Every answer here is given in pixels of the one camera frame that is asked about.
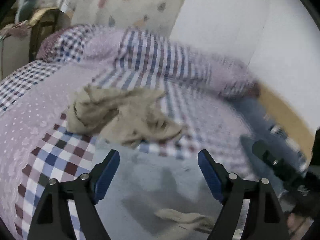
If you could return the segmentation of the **light blue grey garment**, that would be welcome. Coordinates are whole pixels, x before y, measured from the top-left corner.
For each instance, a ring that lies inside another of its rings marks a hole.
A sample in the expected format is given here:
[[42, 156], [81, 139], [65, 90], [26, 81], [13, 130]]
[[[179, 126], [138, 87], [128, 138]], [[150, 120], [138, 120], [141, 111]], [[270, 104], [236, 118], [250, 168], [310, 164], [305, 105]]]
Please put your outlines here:
[[185, 224], [156, 215], [175, 210], [216, 221], [221, 204], [213, 198], [197, 159], [159, 157], [104, 140], [95, 146], [93, 164], [102, 162], [110, 150], [120, 154], [106, 196], [96, 205], [111, 239], [208, 238], [210, 229], [200, 229], [199, 220]]

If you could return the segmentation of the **beige garment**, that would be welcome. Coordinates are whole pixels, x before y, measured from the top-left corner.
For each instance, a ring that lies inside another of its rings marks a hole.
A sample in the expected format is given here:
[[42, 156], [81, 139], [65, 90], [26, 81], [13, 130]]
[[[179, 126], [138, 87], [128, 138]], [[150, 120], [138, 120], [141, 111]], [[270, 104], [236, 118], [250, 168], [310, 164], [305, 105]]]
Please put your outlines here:
[[68, 107], [67, 131], [80, 135], [98, 134], [110, 143], [136, 148], [141, 141], [178, 141], [182, 125], [156, 105], [162, 90], [83, 87]]

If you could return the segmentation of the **dark blue plush blanket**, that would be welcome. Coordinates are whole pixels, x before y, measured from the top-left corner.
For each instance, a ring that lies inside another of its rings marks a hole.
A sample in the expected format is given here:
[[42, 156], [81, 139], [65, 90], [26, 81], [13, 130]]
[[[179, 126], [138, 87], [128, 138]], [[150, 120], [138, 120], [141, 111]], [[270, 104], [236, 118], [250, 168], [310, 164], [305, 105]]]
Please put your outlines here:
[[291, 139], [274, 119], [269, 117], [264, 107], [255, 98], [229, 100], [228, 103], [240, 114], [251, 130], [251, 135], [242, 135], [240, 142], [247, 155], [251, 168], [258, 178], [267, 178], [276, 195], [281, 196], [285, 189], [271, 168], [253, 154], [253, 144], [263, 141], [263, 150], [269, 150], [276, 158], [284, 159], [297, 172], [305, 174], [307, 158], [300, 146]]

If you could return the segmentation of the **checkered bed sheet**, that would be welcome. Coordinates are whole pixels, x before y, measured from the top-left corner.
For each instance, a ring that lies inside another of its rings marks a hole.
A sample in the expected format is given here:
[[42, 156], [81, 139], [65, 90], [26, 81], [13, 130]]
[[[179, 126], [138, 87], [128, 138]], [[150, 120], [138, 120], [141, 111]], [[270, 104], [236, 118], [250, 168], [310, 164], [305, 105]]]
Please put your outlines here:
[[183, 126], [183, 136], [177, 142], [142, 142], [137, 151], [174, 164], [180, 174], [189, 172], [197, 152], [207, 148], [228, 168], [253, 178], [240, 137], [267, 135], [276, 124], [256, 98], [227, 102], [207, 95], [194, 81], [121, 67], [35, 61], [2, 81], [1, 89], [10, 81], [16, 88], [26, 86], [20, 98], [1, 110], [1, 218], [16, 239], [27, 238], [48, 179], [74, 179], [92, 165], [96, 136], [66, 129], [67, 106], [87, 84], [164, 91], [157, 106]]

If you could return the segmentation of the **rolled checkered duvet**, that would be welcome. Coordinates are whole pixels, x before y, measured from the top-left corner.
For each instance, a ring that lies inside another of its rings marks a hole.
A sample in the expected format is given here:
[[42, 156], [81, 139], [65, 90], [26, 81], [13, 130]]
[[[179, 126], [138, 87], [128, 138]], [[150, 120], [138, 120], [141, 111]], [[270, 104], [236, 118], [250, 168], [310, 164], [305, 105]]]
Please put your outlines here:
[[45, 38], [36, 57], [46, 62], [107, 61], [140, 74], [187, 82], [224, 98], [260, 94], [256, 78], [243, 62], [133, 27], [77, 24]]

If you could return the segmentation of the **upright white mattress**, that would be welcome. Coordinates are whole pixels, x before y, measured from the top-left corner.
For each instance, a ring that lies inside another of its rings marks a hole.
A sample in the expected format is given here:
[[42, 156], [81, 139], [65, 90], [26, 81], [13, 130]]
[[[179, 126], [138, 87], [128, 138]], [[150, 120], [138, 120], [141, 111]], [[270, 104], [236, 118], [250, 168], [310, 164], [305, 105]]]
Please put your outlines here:
[[28, 21], [1, 29], [1, 80], [29, 62], [31, 26]]

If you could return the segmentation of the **pineapple print curtain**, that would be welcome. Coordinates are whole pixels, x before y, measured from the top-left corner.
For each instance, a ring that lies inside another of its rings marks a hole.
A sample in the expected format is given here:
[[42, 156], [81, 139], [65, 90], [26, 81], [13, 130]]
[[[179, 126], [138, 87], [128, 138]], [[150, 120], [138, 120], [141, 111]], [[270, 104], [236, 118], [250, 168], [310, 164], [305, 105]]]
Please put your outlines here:
[[72, 0], [72, 24], [129, 26], [169, 37], [184, 0]]

